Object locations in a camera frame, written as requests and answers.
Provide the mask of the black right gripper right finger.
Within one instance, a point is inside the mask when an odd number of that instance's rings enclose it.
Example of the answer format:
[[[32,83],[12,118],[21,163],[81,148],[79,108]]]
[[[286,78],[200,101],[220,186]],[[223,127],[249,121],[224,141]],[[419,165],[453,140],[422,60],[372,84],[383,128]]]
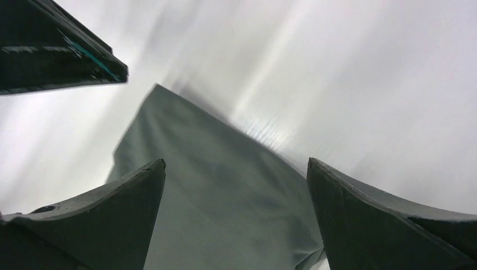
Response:
[[[476,215],[403,199],[310,158],[307,184],[331,269],[475,269]]]

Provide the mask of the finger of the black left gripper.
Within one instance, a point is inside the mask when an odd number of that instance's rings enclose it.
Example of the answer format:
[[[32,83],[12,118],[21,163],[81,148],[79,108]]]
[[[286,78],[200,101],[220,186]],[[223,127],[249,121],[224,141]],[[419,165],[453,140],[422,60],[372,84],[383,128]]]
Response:
[[[113,49],[55,1],[1,1],[1,94],[126,83]]]

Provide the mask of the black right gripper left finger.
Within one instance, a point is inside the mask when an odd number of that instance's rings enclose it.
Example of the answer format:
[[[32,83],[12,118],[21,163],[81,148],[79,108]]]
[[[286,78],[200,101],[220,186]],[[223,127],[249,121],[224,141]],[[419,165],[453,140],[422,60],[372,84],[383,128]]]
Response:
[[[142,269],[165,162],[28,214],[1,216],[2,269]]]

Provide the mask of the dark grey t-shirt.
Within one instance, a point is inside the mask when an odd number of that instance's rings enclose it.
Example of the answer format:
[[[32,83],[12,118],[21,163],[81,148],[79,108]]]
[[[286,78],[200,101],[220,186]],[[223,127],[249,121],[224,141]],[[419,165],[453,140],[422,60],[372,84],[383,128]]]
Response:
[[[155,85],[109,181],[162,158],[146,269],[310,269],[325,259],[305,178],[253,139]]]

